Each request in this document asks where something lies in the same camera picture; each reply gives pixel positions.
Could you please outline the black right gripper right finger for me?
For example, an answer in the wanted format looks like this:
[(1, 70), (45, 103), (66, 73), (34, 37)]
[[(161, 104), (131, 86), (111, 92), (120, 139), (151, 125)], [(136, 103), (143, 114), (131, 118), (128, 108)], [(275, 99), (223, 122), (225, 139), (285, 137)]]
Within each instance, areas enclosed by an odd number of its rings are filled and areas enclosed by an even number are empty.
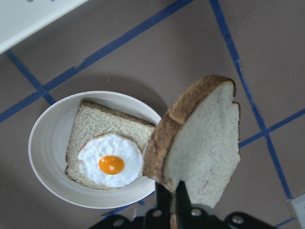
[(180, 215), (182, 212), (189, 211), (192, 207), (186, 184), (184, 181), (179, 181), (175, 191), (175, 208), (176, 213)]

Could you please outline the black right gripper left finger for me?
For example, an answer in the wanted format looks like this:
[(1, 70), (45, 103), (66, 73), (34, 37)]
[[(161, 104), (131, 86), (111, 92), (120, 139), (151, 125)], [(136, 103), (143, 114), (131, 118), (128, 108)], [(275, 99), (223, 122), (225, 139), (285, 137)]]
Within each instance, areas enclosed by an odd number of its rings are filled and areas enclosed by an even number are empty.
[(154, 217), (169, 218), (171, 215), (171, 200), (172, 195), (163, 185), (155, 182), (155, 201), (156, 201), (156, 210), (154, 210)]

